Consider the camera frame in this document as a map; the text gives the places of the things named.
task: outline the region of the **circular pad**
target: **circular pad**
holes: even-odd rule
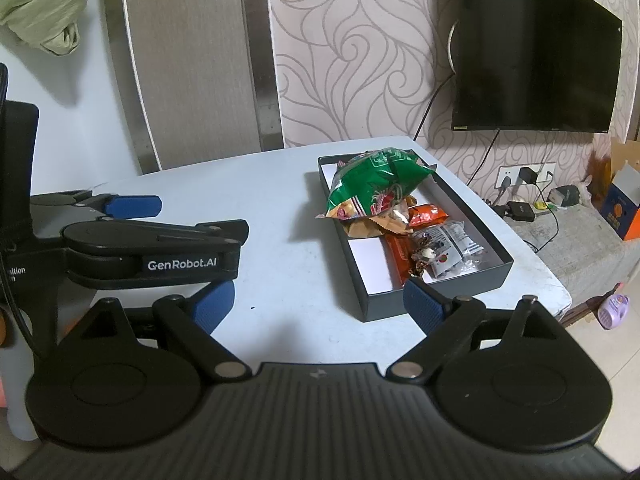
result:
[[[60,347],[27,388],[40,433],[75,447],[128,447],[178,426],[200,397],[200,378],[169,352],[114,338]]]
[[[462,431],[499,449],[548,452],[594,442],[611,390],[588,357],[571,350],[520,338],[472,351],[443,368],[438,403]]]

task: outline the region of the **blue gripper pad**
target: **blue gripper pad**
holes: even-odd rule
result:
[[[429,335],[444,321],[444,308],[412,280],[407,280],[402,292],[404,309],[425,335]]]
[[[105,214],[113,218],[151,218],[162,210],[162,200],[155,195],[115,196],[104,205]]]
[[[234,282],[212,283],[202,289],[202,295],[196,294],[191,311],[191,319],[196,325],[211,334],[226,315],[231,312],[236,298]]]

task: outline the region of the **green snack bag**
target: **green snack bag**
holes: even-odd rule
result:
[[[415,153],[397,148],[356,156],[338,167],[324,216],[351,220],[378,215],[398,204],[432,173]]]

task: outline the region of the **white table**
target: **white table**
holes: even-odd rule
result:
[[[382,137],[255,153],[162,171],[100,186],[95,192],[157,194],[159,222],[193,225],[242,218],[250,234],[242,247],[236,303],[213,336],[254,370],[261,362],[377,362],[384,373],[424,334],[409,315],[363,323],[335,227],[315,219],[326,198],[318,157],[395,146],[437,160],[408,137]],[[558,279],[507,224],[443,165],[438,174],[462,197],[514,259],[498,290],[478,298],[513,309],[536,294],[552,314],[571,303]],[[142,306],[169,292],[198,286],[116,293],[124,306]],[[97,296],[113,296],[100,292]]]

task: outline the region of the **wrapped snack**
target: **wrapped snack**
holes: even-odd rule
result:
[[[409,227],[424,228],[443,223],[449,215],[444,209],[433,204],[417,205],[409,209],[411,220]]]
[[[429,264],[436,278],[459,264],[475,260],[484,251],[484,247],[466,234],[464,222],[444,222],[427,227],[411,238],[418,247],[412,259]]]
[[[375,238],[383,234],[380,226],[369,218],[358,218],[342,222],[342,227],[349,238]]]
[[[415,153],[397,148],[359,155],[335,173],[324,216],[351,220],[379,215],[433,172]]]
[[[415,272],[414,263],[411,260],[411,254],[415,250],[415,245],[408,236],[386,234],[385,241],[396,263],[400,283],[404,285],[404,282],[409,279],[409,276]]]
[[[402,199],[399,204],[396,204],[379,215],[372,216],[370,220],[378,224],[385,231],[405,235],[414,232],[412,229],[409,229],[409,218],[411,218],[409,207],[406,199]]]

